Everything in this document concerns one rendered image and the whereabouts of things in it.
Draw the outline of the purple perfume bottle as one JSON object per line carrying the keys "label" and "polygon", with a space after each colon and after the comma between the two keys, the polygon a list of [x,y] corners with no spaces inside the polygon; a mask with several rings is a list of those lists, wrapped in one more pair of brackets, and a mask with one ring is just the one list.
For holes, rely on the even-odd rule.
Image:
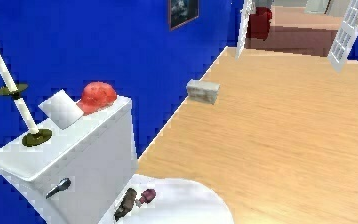
{"label": "purple perfume bottle", "polygon": [[156,197],[156,191],[154,189],[146,189],[144,192],[141,193],[139,199],[135,200],[135,204],[138,207],[141,207],[143,204],[150,203]]}

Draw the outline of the grey stone block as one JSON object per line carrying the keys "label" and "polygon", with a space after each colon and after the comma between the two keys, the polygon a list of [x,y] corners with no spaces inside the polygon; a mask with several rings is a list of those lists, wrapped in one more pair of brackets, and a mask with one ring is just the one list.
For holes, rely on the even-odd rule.
{"label": "grey stone block", "polygon": [[191,79],[187,83],[186,89],[190,99],[214,104],[218,96],[220,85],[213,82]]}

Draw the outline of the white toilet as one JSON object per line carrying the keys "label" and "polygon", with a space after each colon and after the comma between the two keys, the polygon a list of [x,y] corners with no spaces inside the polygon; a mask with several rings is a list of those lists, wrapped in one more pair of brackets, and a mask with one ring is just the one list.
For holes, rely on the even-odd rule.
{"label": "white toilet", "polygon": [[[20,137],[0,148],[0,175],[34,207],[46,224],[234,224],[225,202],[201,183],[138,175],[132,102],[84,116],[65,130],[47,119],[52,137],[25,147]],[[156,197],[114,220],[128,188],[154,189]]]}

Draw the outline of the dark framed picture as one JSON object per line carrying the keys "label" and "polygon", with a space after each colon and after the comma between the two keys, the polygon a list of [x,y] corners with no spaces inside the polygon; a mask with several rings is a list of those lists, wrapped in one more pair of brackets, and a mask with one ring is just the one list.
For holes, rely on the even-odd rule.
{"label": "dark framed picture", "polygon": [[174,30],[199,17],[199,0],[168,0],[169,29]]}

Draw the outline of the white box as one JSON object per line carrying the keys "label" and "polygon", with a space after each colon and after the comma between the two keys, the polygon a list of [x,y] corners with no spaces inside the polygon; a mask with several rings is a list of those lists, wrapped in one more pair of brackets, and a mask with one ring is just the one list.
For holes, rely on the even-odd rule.
{"label": "white box", "polygon": [[60,90],[38,107],[51,119],[60,129],[66,129],[77,120],[84,112],[77,106],[77,103],[64,91]]}

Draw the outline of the white candle on green dish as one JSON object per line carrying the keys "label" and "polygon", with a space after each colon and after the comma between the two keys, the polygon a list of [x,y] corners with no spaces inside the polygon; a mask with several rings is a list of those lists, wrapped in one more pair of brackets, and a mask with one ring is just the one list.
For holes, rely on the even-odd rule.
{"label": "white candle on green dish", "polygon": [[22,138],[22,144],[26,147],[34,147],[45,143],[52,137],[50,129],[39,129],[22,98],[14,101],[23,121],[25,122],[28,133]]}
{"label": "white candle on green dish", "polygon": [[14,82],[1,54],[0,76],[4,81],[4,86],[0,88],[0,96],[11,96],[14,100],[17,100],[21,97],[21,93],[28,88],[28,85],[25,83],[19,84]]}

